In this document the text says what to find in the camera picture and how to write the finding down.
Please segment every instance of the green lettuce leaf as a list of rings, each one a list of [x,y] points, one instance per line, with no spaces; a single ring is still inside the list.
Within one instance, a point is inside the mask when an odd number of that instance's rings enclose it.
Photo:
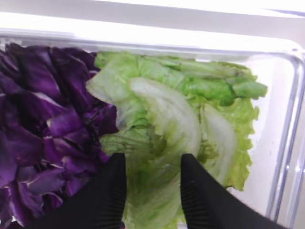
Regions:
[[[101,138],[109,155],[126,154],[128,229],[171,229],[184,221],[180,159],[192,153],[225,187],[242,190],[251,164],[251,98],[265,95],[251,71],[226,62],[99,53],[102,70],[87,83],[118,109],[119,132]]]

